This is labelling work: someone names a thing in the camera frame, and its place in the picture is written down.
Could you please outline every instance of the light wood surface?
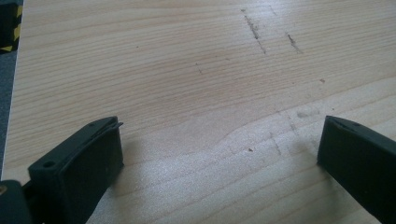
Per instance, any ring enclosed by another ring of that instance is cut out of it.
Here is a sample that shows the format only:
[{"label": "light wood surface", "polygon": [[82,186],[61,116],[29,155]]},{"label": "light wood surface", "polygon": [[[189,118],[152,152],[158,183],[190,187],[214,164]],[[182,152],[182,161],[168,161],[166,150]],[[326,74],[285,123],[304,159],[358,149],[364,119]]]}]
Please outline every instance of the light wood surface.
[{"label": "light wood surface", "polygon": [[395,111],[395,1],[25,1],[3,178],[117,115],[89,223],[378,223],[318,143],[326,115],[396,139]]}]

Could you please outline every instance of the wooden table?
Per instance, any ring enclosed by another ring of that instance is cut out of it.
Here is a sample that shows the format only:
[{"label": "wooden table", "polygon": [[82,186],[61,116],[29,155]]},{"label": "wooden table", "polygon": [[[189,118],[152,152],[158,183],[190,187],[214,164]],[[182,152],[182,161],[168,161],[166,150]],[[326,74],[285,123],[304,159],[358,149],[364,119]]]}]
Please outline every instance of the wooden table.
[{"label": "wooden table", "polygon": [[391,0],[26,1],[3,178],[117,115],[90,223],[377,223],[316,165],[326,115],[396,139]]}]

